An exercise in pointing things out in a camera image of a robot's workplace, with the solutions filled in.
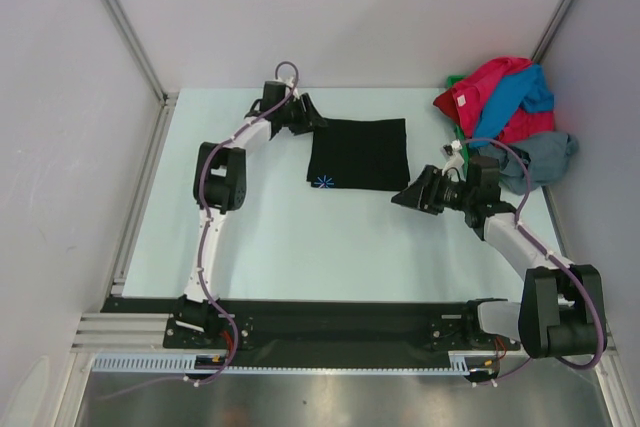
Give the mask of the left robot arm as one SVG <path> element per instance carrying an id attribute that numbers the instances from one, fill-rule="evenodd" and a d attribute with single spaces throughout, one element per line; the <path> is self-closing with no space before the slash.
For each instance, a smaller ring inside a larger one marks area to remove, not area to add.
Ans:
<path id="1" fill-rule="evenodd" d="M 228 216 L 239 210 L 247 195 L 247 158 L 281 130 L 306 134 L 327 126 L 311 98 L 298 91 L 299 79 L 280 76 L 264 83 L 238 130 L 220 143 L 201 144 L 193 195 L 199 210 L 199 240 L 184 293 L 174 311 L 178 326 L 197 345 L 214 344 L 227 317 L 214 297 L 211 277 L 221 234 Z"/>

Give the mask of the black t shirt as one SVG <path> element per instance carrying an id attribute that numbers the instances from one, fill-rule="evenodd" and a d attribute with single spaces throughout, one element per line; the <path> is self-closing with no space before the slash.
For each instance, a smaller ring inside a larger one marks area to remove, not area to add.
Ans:
<path id="1" fill-rule="evenodd" d="M 329 119 L 314 132 L 306 180 L 313 188 L 405 189 L 410 181 L 406 121 Z"/>

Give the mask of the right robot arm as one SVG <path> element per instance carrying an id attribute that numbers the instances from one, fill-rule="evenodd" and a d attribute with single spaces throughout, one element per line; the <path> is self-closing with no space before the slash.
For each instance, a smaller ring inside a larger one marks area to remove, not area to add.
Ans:
<path id="1" fill-rule="evenodd" d="M 523 279 L 518 302 L 470 302 L 471 317 L 461 323 L 463 340 L 484 348 L 496 336 L 522 345 L 533 359 L 588 355 L 594 367 L 607 345 L 602 281 L 590 264 L 574 264 L 555 253 L 526 226 L 512 204 L 501 198 L 497 160 L 474 156 L 463 180 L 455 169 L 424 167 L 418 178 L 394 195 L 392 203 L 438 215 L 463 213 L 466 225 L 493 247 Z"/>

